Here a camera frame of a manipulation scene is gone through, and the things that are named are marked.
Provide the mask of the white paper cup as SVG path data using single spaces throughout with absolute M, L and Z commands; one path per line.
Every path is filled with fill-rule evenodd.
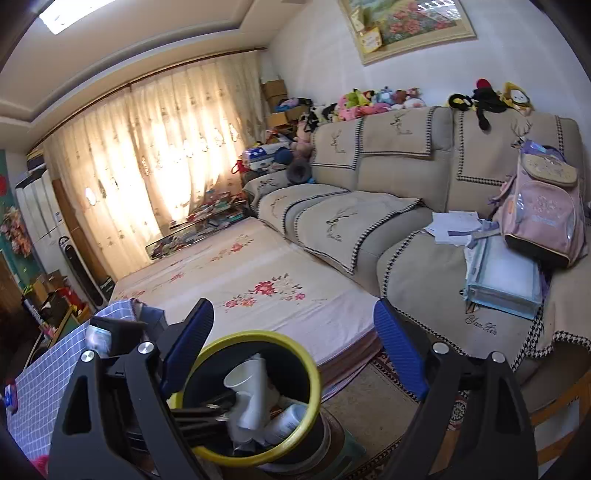
M 270 421 L 270 407 L 276 402 L 276 390 L 270 385 L 266 373 L 266 360 L 259 353 L 233 368 L 223 380 L 223 385 L 235 394 L 245 392 L 252 395 L 260 409 L 259 430 Z
M 259 430 L 260 409 L 252 395 L 245 392 L 235 394 L 235 405 L 228 412 L 228 432 L 233 443 L 242 445 L 252 440 Z

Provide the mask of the small white bottle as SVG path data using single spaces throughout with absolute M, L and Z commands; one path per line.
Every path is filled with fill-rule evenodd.
M 294 403 L 270 420 L 263 429 L 263 444 L 274 446 L 286 440 L 301 424 L 307 410 L 307 405 Z

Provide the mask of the blue checked tablecloth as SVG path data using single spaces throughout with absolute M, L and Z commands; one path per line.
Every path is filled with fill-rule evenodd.
M 132 302 L 117 301 L 99 317 L 135 320 Z M 17 446 L 30 460 L 47 455 L 62 396 L 85 344 L 89 321 L 57 341 L 16 378 L 18 410 L 10 413 L 7 428 Z

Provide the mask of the red tissue pack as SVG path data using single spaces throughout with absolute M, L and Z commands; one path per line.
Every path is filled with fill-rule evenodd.
M 15 382 L 8 383 L 4 388 L 3 402 L 5 408 L 14 413 L 18 410 L 18 391 Z

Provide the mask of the black tower fan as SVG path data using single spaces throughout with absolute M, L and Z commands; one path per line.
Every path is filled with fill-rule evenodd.
M 95 309 L 103 308 L 107 304 L 107 300 L 79 255 L 73 241 L 68 236 L 61 236 L 58 245 L 71 272 L 90 303 Z

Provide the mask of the artificial flower bouquet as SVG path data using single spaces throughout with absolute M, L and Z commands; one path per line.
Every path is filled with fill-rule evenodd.
M 12 251 L 24 258 L 32 254 L 32 244 L 23 223 L 20 211 L 14 207 L 9 207 L 2 219 L 1 233 L 9 242 Z

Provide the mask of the glass coffee table with clutter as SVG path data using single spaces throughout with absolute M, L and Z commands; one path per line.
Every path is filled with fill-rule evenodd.
M 151 261 L 165 258 L 178 250 L 204 241 L 211 235 L 241 222 L 249 216 L 249 202 L 243 195 L 217 199 L 205 205 L 187 220 L 169 228 L 169 233 L 145 247 Z

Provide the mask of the black bin with yellow rim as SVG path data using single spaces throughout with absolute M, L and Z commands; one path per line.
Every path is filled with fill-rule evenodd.
M 259 469 L 271 478 L 313 478 L 342 433 L 322 411 L 314 359 L 286 335 L 245 331 L 207 345 L 182 389 L 175 411 L 228 403 L 193 453 L 229 469 Z

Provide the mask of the cream curtains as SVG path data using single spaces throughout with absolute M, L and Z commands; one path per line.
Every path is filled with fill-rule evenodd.
M 263 137 L 259 51 L 176 67 L 107 96 L 42 144 L 93 251 L 115 279 L 150 263 L 145 247 L 232 173 Z

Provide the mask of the white papers on sofa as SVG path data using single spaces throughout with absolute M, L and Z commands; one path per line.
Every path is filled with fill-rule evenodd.
M 434 212 L 432 222 L 424 230 L 432 235 L 438 244 L 466 246 L 472 233 L 481 228 L 477 212 L 451 211 Z

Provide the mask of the pink school backpack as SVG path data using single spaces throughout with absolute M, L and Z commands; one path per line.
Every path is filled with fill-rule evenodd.
M 585 252 L 578 169 L 554 147 L 522 143 L 515 174 L 493 198 L 507 246 L 545 267 L 566 269 Z

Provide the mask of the beige sofa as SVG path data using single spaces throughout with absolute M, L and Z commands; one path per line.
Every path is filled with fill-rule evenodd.
M 472 356 L 503 352 L 537 412 L 589 370 L 589 257 L 551 273 L 541 310 L 527 320 L 467 303 L 462 248 L 437 243 L 427 227 L 437 213 L 487 218 L 521 140 L 556 149 L 581 187 L 589 163 L 572 119 L 509 110 L 489 121 L 482 130 L 473 113 L 435 106 L 325 124 L 311 137 L 311 182 L 277 171 L 250 180 L 245 195 L 261 222 L 433 338 Z

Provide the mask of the cardboard boxes stack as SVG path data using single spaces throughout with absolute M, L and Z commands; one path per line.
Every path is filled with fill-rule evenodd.
M 264 82 L 262 88 L 263 98 L 270 109 L 267 117 L 267 126 L 270 129 L 297 124 L 298 119 L 311 109 L 310 99 L 287 95 L 287 87 L 283 80 Z

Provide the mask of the plush toy pile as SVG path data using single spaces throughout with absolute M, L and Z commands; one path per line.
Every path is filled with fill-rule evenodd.
M 393 90 L 386 86 L 380 90 L 353 89 L 342 95 L 338 102 L 327 105 L 312 105 L 308 119 L 318 123 L 352 121 L 365 116 L 393 110 L 425 107 L 419 88 Z

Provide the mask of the black red plush toy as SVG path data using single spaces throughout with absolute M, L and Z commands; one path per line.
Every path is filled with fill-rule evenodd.
M 492 88 L 491 83 L 484 78 L 476 82 L 476 88 L 471 96 L 456 93 L 448 98 L 448 106 L 452 109 L 467 112 L 474 110 L 479 128 L 483 132 L 491 130 L 491 124 L 485 113 L 503 113 L 508 110 L 508 105 L 501 96 Z

